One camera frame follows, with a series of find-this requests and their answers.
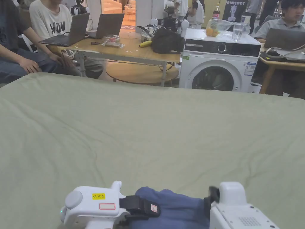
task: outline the black bag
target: black bag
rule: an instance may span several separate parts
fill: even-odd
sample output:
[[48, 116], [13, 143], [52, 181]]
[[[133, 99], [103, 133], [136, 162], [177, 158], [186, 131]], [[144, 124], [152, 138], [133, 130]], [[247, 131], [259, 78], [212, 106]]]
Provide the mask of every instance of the black bag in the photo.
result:
[[152, 40], [152, 50], [155, 53], [181, 53], [185, 40], [181, 35], [174, 33], [171, 30], [168, 30], [164, 27], [161, 27], [155, 33], [155, 36]]

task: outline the round wooden shelf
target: round wooden shelf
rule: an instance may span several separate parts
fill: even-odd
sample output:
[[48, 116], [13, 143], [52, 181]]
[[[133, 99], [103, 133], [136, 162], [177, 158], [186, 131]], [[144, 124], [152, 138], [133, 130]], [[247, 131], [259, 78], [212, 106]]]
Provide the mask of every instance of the round wooden shelf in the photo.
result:
[[[107, 74], [114, 80], [135, 84], [156, 84], [161, 83], [162, 71], [158, 66], [113, 63], [106, 67]], [[177, 78], [179, 71], [174, 66], [166, 71], [165, 81]]]

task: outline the washing machine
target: washing machine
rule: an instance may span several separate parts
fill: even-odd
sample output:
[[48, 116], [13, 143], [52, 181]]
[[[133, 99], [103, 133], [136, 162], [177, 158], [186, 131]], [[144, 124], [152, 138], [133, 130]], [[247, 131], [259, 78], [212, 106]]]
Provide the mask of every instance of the washing machine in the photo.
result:
[[180, 88], [248, 92], [261, 43], [232, 32], [208, 37], [204, 30], [187, 29], [180, 72]]

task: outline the laptop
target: laptop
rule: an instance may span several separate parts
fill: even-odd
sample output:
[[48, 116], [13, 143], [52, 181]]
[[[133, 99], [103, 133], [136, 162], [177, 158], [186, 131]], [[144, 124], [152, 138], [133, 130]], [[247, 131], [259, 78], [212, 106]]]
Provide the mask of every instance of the laptop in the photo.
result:
[[305, 44], [305, 32], [269, 29], [264, 47], [293, 50]]
[[46, 45], [57, 45], [57, 46], [69, 47], [69, 46], [75, 44], [76, 42], [81, 41], [82, 39], [84, 39], [85, 34], [86, 34], [89, 14], [90, 13], [84, 13], [84, 14], [79, 14], [79, 15], [73, 16], [70, 32], [67, 33], [68, 35], [65, 35], [65, 34], [57, 35], [57, 36], [45, 39], [43, 41], [40, 41], [39, 43], [46, 44]]
[[101, 39], [108, 35], [119, 35], [123, 19], [123, 13], [101, 14], [99, 16], [97, 31], [89, 32], [89, 37], [93, 39]]

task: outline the gray shirt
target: gray shirt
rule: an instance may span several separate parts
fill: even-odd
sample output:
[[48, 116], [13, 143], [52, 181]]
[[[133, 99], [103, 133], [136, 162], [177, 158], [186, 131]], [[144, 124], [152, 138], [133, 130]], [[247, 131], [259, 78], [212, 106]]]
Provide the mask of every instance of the gray shirt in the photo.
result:
[[269, 29], [283, 29], [305, 32], [305, 28], [298, 21], [295, 25], [289, 26], [283, 20], [283, 18], [277, 20], [270, 20], [265, 22], [259, 31], [254, 35], [255, 39], [266, 39]]
[[263, 0], [250, 0], [248, 3], [247, 12], [258, 13], [262, 7]]

